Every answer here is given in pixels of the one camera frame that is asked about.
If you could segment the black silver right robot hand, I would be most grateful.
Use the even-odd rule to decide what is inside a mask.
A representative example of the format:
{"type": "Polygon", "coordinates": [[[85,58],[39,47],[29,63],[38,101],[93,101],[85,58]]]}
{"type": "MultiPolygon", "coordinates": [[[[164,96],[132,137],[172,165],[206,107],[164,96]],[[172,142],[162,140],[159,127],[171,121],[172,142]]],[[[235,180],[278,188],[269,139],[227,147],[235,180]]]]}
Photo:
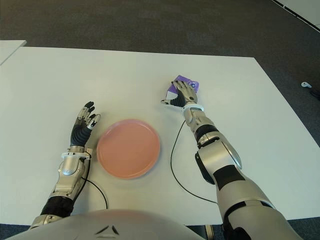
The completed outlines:
{"type": "Polygon", "coordinates": [[[162,104],[183,108],[187,104],[198,103],[197,94],[189,84],[180,80],[172,81],[171,84],[177,91],[177,97],[170,100],[163,99],[160,101],[162,104]]]}

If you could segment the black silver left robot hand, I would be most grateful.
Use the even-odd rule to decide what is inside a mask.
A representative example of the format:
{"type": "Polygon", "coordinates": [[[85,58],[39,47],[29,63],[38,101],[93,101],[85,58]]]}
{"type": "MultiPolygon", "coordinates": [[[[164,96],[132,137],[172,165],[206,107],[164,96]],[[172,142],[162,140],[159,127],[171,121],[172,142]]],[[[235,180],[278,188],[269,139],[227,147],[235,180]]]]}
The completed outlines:
{"type": "Polygon", "coordinates": [[[93,128],[100,121],[101,115],[95,110],[93,101],[87,102],[78,113],[70,135],[70,147],[85,147],[93,128]]]}

